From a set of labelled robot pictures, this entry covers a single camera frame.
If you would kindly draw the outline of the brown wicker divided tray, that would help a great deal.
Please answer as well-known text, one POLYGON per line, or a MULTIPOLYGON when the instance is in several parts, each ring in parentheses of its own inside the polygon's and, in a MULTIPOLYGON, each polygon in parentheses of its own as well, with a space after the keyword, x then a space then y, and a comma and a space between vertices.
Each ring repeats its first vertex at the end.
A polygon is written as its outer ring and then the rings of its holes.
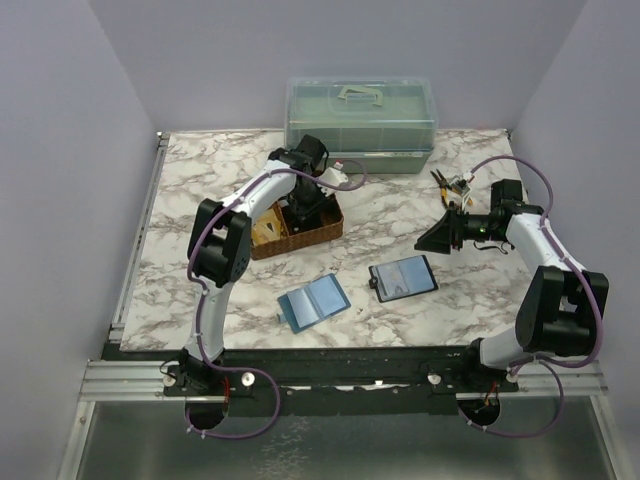
POLYGON ((319 245, 343 236, 344 216, 334 194, 328 204, 307 224, 296 220, 282 201, 273 204, 251 230, 250 256, 263 260, 319 245))

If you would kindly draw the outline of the black leather card holder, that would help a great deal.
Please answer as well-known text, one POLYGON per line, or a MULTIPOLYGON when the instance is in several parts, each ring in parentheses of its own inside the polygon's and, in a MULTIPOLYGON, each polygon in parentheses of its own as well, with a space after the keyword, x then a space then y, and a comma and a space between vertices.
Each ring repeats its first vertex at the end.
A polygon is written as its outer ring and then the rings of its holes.
POLYGON ((439 289, 432 268, 424 255, 373 265, 369 288, 380 303, 409 298, 439 289))

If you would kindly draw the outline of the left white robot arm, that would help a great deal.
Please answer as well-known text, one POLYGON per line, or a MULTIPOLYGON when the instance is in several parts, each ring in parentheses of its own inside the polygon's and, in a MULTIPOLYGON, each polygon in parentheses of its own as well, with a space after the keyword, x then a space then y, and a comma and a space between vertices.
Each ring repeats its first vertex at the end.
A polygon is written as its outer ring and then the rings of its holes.
POLYGON ((284 198, 295 223, 318 224, 328 199, 315 173, 327 157, 324 144, 306 135, 292 150, 271 152, 259 173, 236 192, 199 204, 187 251, 187 278, 201 293, 185 345, 189 357, 197 360, 187 373, 197 393, 209 395, 221 385, 221 368, 214 361, 224 349, 229 298, 247 269, 255 221, 284 198))

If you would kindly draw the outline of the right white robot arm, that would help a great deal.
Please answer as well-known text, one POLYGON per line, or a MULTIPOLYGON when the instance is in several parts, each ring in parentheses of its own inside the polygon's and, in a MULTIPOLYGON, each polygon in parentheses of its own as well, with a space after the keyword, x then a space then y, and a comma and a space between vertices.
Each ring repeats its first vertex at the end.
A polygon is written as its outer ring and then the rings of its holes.
POLYGON ((491 210, 471 214, 450 205, 418 238, 418 251, 449 254, 467 241, 511 244, 532 274, 509 330, 473 343, 476 358, 460 367, 460 379, 480 392, 496 380, 496 369, 545 361, 564 368, 593 362, 602 345, 609 281, 570 255, 553 232, 542 207, 523 199, 517 180, 491 186, 491 210))

